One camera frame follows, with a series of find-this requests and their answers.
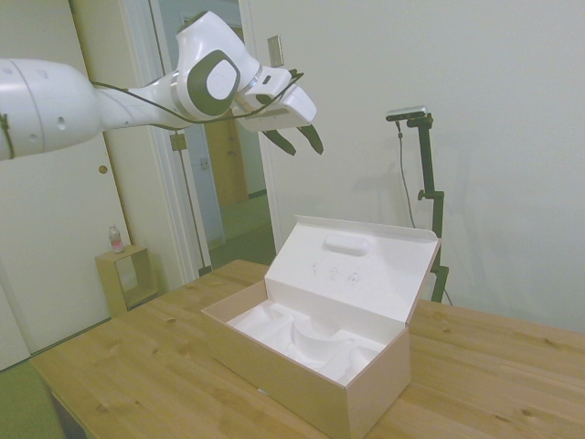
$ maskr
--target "green floor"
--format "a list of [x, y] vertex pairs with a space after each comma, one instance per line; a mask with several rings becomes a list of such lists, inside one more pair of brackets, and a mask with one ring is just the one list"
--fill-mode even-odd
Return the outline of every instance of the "green floor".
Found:
[[211, 249], [209, 256], [214, 270], [236, 259], [269, 265], [276, 256], [272, 227], [266, 226], [227, 241]]
[[28, 361], [0, 372], [0, 438], [64, 439], [43, 383]]
[[241, 259], [269, 265], [276, 251], [266, 195], [221, 208], [226, 243], [209, 250], [217, 268]]

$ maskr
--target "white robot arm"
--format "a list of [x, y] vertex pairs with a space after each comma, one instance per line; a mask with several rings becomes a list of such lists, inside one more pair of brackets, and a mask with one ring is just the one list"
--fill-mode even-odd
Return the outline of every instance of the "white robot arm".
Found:
[[295, 71], [261, 66], [211, 12], [195, 17], [177, 39], [177, 69], [128, 91], [94, 88], [65, 64], [0, 59], [0, 160], [76, 145], [115, 128], [182, 129], [229, 109], [246, 129], [264, 132], [289, 154], [294, 147], [276, 130], [296, 127], [323, 152], [311, 125], [316, 108], [295, 84]]

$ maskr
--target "cardboard box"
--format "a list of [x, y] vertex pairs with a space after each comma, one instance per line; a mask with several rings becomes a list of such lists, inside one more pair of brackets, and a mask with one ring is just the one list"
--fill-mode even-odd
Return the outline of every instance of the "cardboard box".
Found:
[[361, 439], [410, 382], [429, 230], [298, 217], [264, 281], [203, 310], [212, 355], [334, 439]]

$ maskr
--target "water bottle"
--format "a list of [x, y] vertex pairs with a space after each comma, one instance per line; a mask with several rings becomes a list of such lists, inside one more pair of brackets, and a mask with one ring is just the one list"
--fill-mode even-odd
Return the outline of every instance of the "water bottle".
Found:
[[110, 226], [110, 244], [114, 253], [122, 253], [124, 251], [120, 231], [113, 224]]

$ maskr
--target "black cable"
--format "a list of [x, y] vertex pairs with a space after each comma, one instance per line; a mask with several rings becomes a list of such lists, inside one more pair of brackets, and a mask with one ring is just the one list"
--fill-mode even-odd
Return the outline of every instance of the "black cable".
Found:
[[447, 293], [446, 289], [443, 289], [443, 291], [445, 292], [445, 295], [447, 296], [447, 300], [449, 301], [449, 305], [453, 306], [453, 302], [451, 301], [451, 298], [449, 297], [449, 293]]
[[269, 102], [265, 103], [264, 105], [262, 105], [259, 109], [254, 110], [253, 112], [248, 112], [246, 114], [241, 114], [239, 116], [230, 116], [230, 117], [219, 117], [217, 119], [210, 119], [208, 121], [194, 121], [192, 119], [189, 119], [185, 116], [183, 116], [182, 114], [179, 114], [178, 112], [174, 112], [173, 110], [170, 110], [166, 107], [164, 107], [163, 105], [150, 101], [146, 98], [143, 98], [142, 96], [138, 96], [135, 93], [132, 93], [131, 91], [129, 91], [128, 89], [122, 89], [120, 87], [116, 87], [115, 85], [111, 85], [111, 84], [106, 84], [104, 82], [97, 82], [97, 81], [91, 81], [92, 85], [95, 85], [97, 87], [104, 87], [106, 89], [112, 89], [112, 90], [116, 90], [116, 91], [120, 91], [122, 93], [125, 93], [129, 96], [132, 96], [135, 99], [138, 99], [139, 101], [143, 101], [146, 103], [149, 103], [151, 105], [153, 105], [156, 108], [159, 108], [165, 112], [168, 112], [170, 114], [172, 114], [174, 117], [181, 119], [182, 121], [188, 122], [188, 123], [199, 123], [199, 124], [203, 124], [203, 123], [213, 123], [213, 122], [223, 122], [223, 121], [230, 121], [233, 119], [241, 119], [244, 117], [250, 117], [253, 116], [254, 114], [258, 114], [259, 112], [264, 111], [267, 107], [271, 106], [275, 101], [278, 101], [283, 95], [284, 93], [289, 90], [296, 81], [298, 81], [300, 78], [302, 78], [304, 75], [304, 73], [294, 73], [292, 75], [291, 81], [288, 83], [288, 85], [280, 92], [278, 93], [274, 98], [272, 98]]
[[0, 113], [0, 126], [2, 127], [2, 132], [4, 133], [4, 137], [6, 138], [6, 142], [8, 143], [8, 149], [10, 150], [10, 158], [15, 158], [15, 148], [12, 145], [12, 139], [10, 138], [10, 133], [8, 130], [10, 129], [10, 125], [8, 125], [8, 114], [1, 114]]
[[402, 183], [404, 184], [404, 191], [406, 192], [406, 200], [409, 203], [409, 215], [410, 215], [410, 222], [412, 223], [412, 228], [417, 229], [417, 226], [414, 224], [414, 218], [412, 218], [412, 206], [410, 205], [410, 195], [409, 195], [409, 188], [406, 185], [406, 178], [404, 177], [404, 165], [402, 161], [402, 132], [400, 131], [400, 122], [395, 121], [396, 126], [399, 129], [399, 141], [400, 141], [400, 173], [402, 175]]

